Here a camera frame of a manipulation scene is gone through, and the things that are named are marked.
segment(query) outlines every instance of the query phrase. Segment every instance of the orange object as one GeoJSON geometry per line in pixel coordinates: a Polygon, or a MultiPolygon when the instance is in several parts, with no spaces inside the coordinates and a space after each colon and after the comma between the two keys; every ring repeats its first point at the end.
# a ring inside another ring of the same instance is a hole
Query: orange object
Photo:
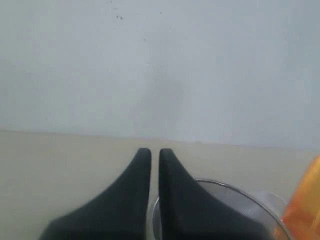
{"type": "Polygon", "coordinates": [[[300,180],[282,221],[295,240],[320,240],[320,155],[300,180]]]}

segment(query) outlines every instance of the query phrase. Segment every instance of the beige floor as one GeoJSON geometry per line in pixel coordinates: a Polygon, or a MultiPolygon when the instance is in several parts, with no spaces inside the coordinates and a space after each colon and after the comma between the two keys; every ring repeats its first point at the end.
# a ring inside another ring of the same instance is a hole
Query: beige floor
{"type": "Polygon", "coordinates": [[[105,189],[139,147],[152,150],[150,201],[158,152],[173,148],[194,177],[288,199],[316,152],[164,139],[0,131],[0,239],[37,239],[48,222],[105,189]]]}

